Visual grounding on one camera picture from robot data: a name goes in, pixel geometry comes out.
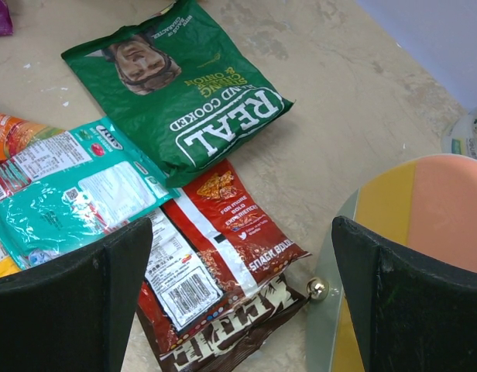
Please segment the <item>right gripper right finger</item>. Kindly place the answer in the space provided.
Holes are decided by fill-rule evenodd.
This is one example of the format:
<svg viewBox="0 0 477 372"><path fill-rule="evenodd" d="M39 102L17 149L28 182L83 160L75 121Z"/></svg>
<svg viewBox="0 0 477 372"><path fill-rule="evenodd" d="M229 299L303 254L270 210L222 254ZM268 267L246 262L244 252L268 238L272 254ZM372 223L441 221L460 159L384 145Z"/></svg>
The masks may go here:
<svg viewBox="0 0 477 372"><path fill-rule="evenodd" d="M367 371L477 371L477 274L343 216L331 241Z"/></svg>

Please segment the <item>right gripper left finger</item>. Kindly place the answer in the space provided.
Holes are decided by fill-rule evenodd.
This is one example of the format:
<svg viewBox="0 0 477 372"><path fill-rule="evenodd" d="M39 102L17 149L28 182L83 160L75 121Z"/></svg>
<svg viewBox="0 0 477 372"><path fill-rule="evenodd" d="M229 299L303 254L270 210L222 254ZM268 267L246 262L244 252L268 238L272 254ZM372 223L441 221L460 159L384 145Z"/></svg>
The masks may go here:
<svg viewBox="0 0 477 372"><path fill-rule="evenodd" d="M0 371L119 371L153 241L141 218L0 278Z"/></svg>

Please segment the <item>green chips bag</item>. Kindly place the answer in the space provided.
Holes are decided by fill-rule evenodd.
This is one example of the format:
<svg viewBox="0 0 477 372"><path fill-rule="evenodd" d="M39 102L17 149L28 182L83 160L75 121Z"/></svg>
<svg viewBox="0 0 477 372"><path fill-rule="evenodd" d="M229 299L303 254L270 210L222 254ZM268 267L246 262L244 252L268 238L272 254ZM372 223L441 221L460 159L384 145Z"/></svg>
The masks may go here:
<svg viewBox="0 0 477 372"><path fill-rule="evenodd" d="M104 114L181 188L291 109L195 1L70 48Z"/></svg>

